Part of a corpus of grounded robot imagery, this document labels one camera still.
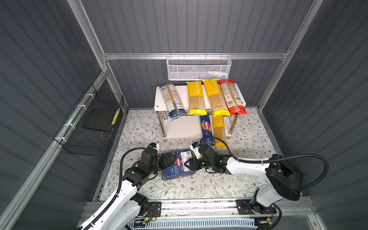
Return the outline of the wide blue Barilla pasta box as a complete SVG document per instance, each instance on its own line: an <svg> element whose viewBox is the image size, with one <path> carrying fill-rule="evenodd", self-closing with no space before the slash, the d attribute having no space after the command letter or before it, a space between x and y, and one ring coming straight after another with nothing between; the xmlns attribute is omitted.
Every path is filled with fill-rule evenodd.
<svg viewBox="0 0 368 230"><path fill-rule="evenodd" d="M170 160L173 160L174 165L162 170L162 179L164 181L192 176L195 174L195 171L192 171L185 166L185 162L193 158L191 150L184 149L180 151L169 152L169 157Z"/></svg>

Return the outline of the yellow Pastatime bag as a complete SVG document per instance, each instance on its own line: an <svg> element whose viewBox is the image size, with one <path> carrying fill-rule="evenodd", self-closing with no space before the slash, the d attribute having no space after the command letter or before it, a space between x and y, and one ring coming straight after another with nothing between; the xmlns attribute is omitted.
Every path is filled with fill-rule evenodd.
<svg viewBox="0 0 368 230"><path fill-rule="evenodd" d="M207 110L205 107L203 88L201 81L187 82L189 97L189 114L205 116Z"/></svg>
<svg viewBox="0 0 368 230"><path fill-rule="evenodd" d="M225 135L225 123L224 123L224 117L223 116L212 116L213 121L213 136L221 139L222 141L225 141L226 135ZM216 148L225 148L225 144L218 139L215 139L215 147Z"/></svg>
<svg viewBox="0 0 368 230"><path fill-rule="evenodd" d="M214 117L230 116L231 114L227 108L218 80L211 79L203 80L202 82L205 86L206 94L211 105L212 115Z"/></svg>

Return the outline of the dark blue clear spaghetti bag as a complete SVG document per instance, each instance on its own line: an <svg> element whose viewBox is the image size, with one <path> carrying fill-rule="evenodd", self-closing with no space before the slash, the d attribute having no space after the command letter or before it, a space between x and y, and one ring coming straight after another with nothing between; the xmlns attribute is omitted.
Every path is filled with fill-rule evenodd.
<svg viewBox="0 0 368 230"><path fill-rule="evenodd" d="M175 86L170 83L160 87L171 120L187 116Z"/></svg>

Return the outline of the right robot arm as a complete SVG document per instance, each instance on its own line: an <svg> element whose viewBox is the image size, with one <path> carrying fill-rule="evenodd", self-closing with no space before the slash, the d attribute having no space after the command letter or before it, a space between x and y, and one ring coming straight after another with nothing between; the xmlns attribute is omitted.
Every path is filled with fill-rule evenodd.
<svg viewBox="0 0 368 230"><path fill-rule="evenodd" d="M192 171L210 169L220 174L247 174L266 180L258 187L251 200L253 209L272 206L282 199L298 201L300 199L303 173L287 162L281 155L274 154L269 159L236 159L231 154L218 154L211 146L194 143L191 146L195 157L184 165Z"/></svg>

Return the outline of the narrow blue Barilla spaghetti box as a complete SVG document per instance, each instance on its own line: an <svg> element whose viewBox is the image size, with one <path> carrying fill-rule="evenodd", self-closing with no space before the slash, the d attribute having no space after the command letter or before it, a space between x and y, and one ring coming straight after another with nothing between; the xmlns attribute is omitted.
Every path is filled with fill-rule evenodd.
<svg viewBox="0 0 368 230"><path fill-rule="evenodd" d="M200 125L202 131L201 143L209 146L214 146L215 142L212 137L213 133L209 115L200 116Z"/></svg>

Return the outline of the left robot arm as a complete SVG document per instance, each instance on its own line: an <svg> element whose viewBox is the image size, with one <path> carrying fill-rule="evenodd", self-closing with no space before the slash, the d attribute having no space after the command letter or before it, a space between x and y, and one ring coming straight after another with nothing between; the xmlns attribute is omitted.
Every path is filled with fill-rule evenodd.
<svg viewBox="0 0 368 230"><path fill-rule="evenodd" d="M99 209L76 230L121 230L137 216L145 215L148 198L139 194L141 187L152 174L170 168L176 163L173 153L158 151L158 144L128 150L120 160L119 181L115 192ZM135 150L142 150L137 166L124 171L124 158Z"/></svg>

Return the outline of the red spaghetti bag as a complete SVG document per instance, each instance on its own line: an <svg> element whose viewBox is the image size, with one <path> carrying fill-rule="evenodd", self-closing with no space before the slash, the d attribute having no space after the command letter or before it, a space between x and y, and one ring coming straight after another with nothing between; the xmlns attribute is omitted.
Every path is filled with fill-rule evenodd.
<svg viewBox="0 0 368 230"><path fill-rule="evenodd" d="M247 115L233 80L219 80L228 110L231 115Z"/></svg>

